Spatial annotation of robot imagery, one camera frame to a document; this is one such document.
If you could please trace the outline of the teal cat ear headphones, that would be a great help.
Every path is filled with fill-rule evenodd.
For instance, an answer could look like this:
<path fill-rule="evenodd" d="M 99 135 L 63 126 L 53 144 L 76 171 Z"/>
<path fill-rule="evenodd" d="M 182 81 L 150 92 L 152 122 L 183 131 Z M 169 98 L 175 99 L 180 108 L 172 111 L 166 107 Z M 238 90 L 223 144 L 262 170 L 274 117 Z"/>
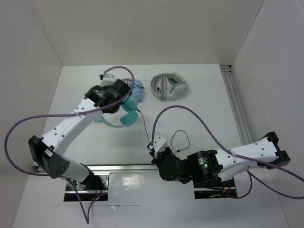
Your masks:
<path fill-rule="evenodd" d="M 129 96 L 123 100 L 123 102 L 121 103 L 121 107 L 127 112 L 126 115 L 120 118 L 121 124 L 114 125 L 108 122 L 103 116 L 100 116 L 99 118 L 95 119 L 94 123 L 104 124 L 114 128 L 124 128 L 131 126 L 138 120 L 137 101 L 131 96 Z"/>

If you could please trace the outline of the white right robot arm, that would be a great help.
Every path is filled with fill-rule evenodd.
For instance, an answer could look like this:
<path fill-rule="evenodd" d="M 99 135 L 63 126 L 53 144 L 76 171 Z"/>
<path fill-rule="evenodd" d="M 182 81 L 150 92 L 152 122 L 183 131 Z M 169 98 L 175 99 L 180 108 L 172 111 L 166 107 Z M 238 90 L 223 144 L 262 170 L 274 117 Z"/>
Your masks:
<path fill-rule="evenodd" d="M 182 184 L 192 181 L 194 184 L 220 186 L 250 169 L 274 169 L 290 162 L 287 152 L 279 148 L 275 132 L 269 132 L 255 143 L 235 147 L 228 152 L 223 149 L 199 151 L 183 160 L 172 152 L 167 140 L 159 133 L 155 139 L 150 139 L 147 147 L 160 177 Z"/>

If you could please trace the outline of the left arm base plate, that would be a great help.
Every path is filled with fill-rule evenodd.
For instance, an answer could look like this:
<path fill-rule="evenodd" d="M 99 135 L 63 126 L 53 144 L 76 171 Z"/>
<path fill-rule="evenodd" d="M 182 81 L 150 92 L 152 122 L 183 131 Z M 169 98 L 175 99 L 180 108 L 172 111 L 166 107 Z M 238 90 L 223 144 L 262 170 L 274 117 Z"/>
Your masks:
<path fill-rule="evenodd" d="M 81 201 L 108 201 L 108 187 L 110 180 L 109 172 L 98 172 L 97 175 L 100 178 L 98 183 L 93 183 L 91 187 L 85 189 L 84 185 L 76 183 L 75 188 L 79 194 Z M 73 185 L 69 182 L 66 184 L 64 202 L 76 202 L 78 198 Z"/>

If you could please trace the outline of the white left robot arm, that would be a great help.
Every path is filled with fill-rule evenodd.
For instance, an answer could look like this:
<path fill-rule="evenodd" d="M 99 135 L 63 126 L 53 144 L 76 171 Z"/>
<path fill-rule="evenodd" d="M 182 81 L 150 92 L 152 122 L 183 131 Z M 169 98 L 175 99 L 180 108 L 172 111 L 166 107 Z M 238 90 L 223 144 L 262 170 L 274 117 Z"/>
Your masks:
<path fill-rule="evenodd" d="M 85 165 L 64 156 L 72 141 L 95 119 L 104 113 L 114 114 L 131 88 L 117 79 L 112 85 L 95 85 L 85 94 L 71 117 L 65 118 L 47 134 L 32 136 L 29 148 L 33 160 L 53 179 L 70 179 L 87 190 L 100 178 Z"/>

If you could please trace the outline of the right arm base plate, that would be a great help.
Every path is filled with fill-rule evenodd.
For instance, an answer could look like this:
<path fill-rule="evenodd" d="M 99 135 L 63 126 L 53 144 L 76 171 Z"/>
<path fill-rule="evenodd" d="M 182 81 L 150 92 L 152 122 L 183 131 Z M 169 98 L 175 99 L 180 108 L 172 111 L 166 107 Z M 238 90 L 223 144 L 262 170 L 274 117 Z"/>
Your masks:
<path fill-rule="evenodd" d="M 195 199 L 217 199 L 237 197 L 234 179 L 225 182 L 209 181 L 204 183 L 193 183 Z"/>

